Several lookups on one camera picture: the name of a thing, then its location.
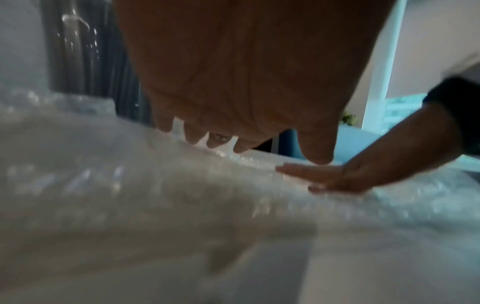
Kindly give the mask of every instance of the bubble wrap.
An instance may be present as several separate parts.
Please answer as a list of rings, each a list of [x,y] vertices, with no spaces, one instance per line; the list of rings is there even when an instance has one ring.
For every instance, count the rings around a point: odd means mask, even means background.
[[[461,172],[313,196],[253,159],[108,115],[108,102],[19,92],[0,106],[0,290],[259,240],[480,219]]]

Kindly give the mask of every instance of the transparent plastic wrap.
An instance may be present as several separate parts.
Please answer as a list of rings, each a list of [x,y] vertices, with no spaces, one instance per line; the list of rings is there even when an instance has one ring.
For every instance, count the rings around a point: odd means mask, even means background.
[[[16,92],[18,104],[0,102],[0,291],[260,241],[480,220],[479,187],[461,172],[313,196],[264,163],[103,115],[88,98]]]

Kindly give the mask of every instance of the person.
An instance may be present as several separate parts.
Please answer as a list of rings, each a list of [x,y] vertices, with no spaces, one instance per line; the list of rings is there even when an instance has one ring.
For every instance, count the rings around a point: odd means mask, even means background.
[[[347,164],[322,166],[333,159],[340,117],[394,2],[115,0],[114,7],[160,130],[178,117],[189,143],[209,133],[215,148],[238,136],[234,151],[242,153],[296,129],[302,153],[320,166],[277,171],[313,182],[318,193],[399,181],[476,143],[475,112],[461,110],[477,107],[475,90],[465,88],[476,85],[457,77]]]

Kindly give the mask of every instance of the black sleeve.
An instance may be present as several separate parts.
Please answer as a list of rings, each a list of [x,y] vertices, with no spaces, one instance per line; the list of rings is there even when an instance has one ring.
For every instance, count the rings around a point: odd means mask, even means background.
[[[480,155],[480,85],[463,77],[445,79],[424,103],[442,104],[456,120],[465,154]]]

